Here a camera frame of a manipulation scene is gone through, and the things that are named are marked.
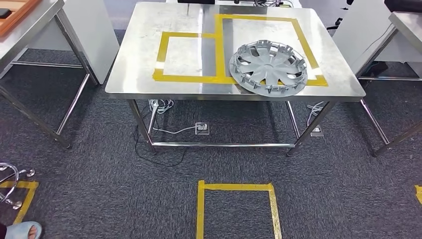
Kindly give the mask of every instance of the blue slipper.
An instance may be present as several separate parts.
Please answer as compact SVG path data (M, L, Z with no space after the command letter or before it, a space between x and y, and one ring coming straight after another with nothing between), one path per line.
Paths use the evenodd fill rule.
M7 227L6 237L4 239L28 239L29 229L34 226L37 228L35 239L39 239L41 235L41 225L36 222L24 222Z

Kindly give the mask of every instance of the yellow tape outline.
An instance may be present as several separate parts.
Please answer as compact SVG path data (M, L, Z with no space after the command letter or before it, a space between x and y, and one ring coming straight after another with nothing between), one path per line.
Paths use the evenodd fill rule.
M160 47L157 54L157 64L152 74L155 81L171 82L195 82L195 83L215 83L215 84L236 84L232 77L225 75L224 47L223 47L223 19L247 19L247 20L265 20L265 21L285 21L290 22L295 29L299 42L303 47L305 55L315 73L316 79L308 79L307 86L328 86L324 75L309 47L308 41L295 18L287 17L265 17L265 16L245 16L233 14L215 14L214 33L190 33L190 32L166 32L161 34ZM215 76L181 76L164 75L164 64L166 62L167 49L170 37L203 37L215 39Z
M415 185L415 188L416 188L416 198L422 204L422 186Z
M6 181L0 184L0 188L11 188L13 187L13 185L13 181ZM20 207L19 212L17 213L17 216L13 221L13 224L18 224L22 222L23 217L25 217L26 212L28 211L29 206L31 205L32 199L34 199L35 190L37 189L38 185L38 182L28 181L19 181L17 183L16 188L26 188L28 189L28 193L26 194L26 197L22 202L22 207Z
M198 209L197 209L197 239L204 239L204 205L205 189L224 191L268 191L270 198L271 217L273 220L274 238L282 239L280 219L278 216L277 199L274 187L269 184L205 184L204 180L198 182Z

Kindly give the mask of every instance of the chair leg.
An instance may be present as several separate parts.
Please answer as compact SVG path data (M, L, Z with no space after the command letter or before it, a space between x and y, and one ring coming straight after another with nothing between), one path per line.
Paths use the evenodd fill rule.
M6 176L5 178L1 179L0 184L5 182L8 179L14 177L13 186L9 189L7 194L0 193L0 203L4 202L8 205L11 205L13 209L17 210L20 207L22 207L22 202L21 201L17 201L17 202L12 201L11 199L9 199L9 197L12 194L12 192L15 190L15 188L16 188L18 182L19 182L19 175L20 174L26 174L25 175L26 177L32 177L35 174L35 170L33 170L33 169L29 169L29 170L23 169L23 170L18 171L17 168L15 166L11 165L11 164L0 163L0 171L5 171L8 168L10 168L13 172L10 175Z

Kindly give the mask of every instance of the wire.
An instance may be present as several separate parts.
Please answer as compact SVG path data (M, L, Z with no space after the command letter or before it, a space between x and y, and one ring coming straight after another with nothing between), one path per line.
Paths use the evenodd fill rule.
M154 130L161 131L161 132L165 132L165 133L170 133L170 134L178 134L178 133L180 133L180 132L183 132L183 131L185 131L185 130L192 129L192 128L196 128L196 126L192 126L192 127L184 128L184 129L181 129L181 130L179 130L179 131L177 131L177 132L170 132L170 131L167 131L167 130L163 130L163 129L159 129L159 128L154 128L154 127L153 127L153 129L154 129Z
M378 37L375 41L373 41L363 52L362 52L362 54L360 54L357 58L356 58L356 60L352 63L352 64L350 64L351 66L353 65L353 64L355 64L356 63L356 61L357 60L359 60L359 58L363 55L363 54L365 54L365 52L369 49L369 48L371 48L371 46L375 43L375 42L377 42L379 39L381 39L384 35L385 35L385 33L387 33L387 31L388 31L388 29L390 29L390 26L392 26L393 24L392 23L390 23L390 25L387 27L387 29L384 31L384 33L380 36L380 37Z
M168 165L168 164L164 164L164 163L160 163L160 162L153 161L153 160L148 159L148 158L146 158L146 157L143 157L143 156L141 156L141 155L139 154L139 152L138 152L138 148L137 148L138 143L139 143L139 128L138 128L138 125L135 127L135 131L133 132L133 139L136 141L136 143L135 143L135 152L136 152L136 155L138 155L138 157L139 157L139 158L142 158L142 159L144 159L144 160L146 160L146 161L148 161L148 162L150 162L150 163L157 164L157 165L164 166L164 167L169 167L169 168L171 168L171 167L176 167L176 166L178 166L179 164L181 164L181 163L183 162L183 159L185 158L186 151L188 151L188 147L185 147L185 149L183 150L183 153L182 153L182 158L179 160L179 162L177 162L177 163L175 163L175 164L170 164L170 165Z
M174 105L174 101L172 100L149 100L149 109L153 111L153 106L157 104L158 110L157 113L164 114L167 110L169 110Z
M311 120L312 116L318 116L318 113L322 110L322 106L319 106L320 104L324 103L324 101L319 102L318 104L311 106L311 105L307 105L306 107L308 107L309 109L311 109L311 113L309 114L308 117L308 121L306 122L306 125L309 126L309 121Z
M289 3L290 3L290 5L291 5L292 7L294 7L294 6L293 6L293 2L291 2L291 1L289 1L289 0L282 0L281 2L284 2L284 1L289 2Z

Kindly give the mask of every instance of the wooden tray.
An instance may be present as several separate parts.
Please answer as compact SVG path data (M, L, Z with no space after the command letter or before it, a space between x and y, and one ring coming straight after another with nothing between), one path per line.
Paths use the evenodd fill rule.
M0 36L6 35L19 21L34 9L42 0L0 0L0 8L8 8L12 14L0 19Z

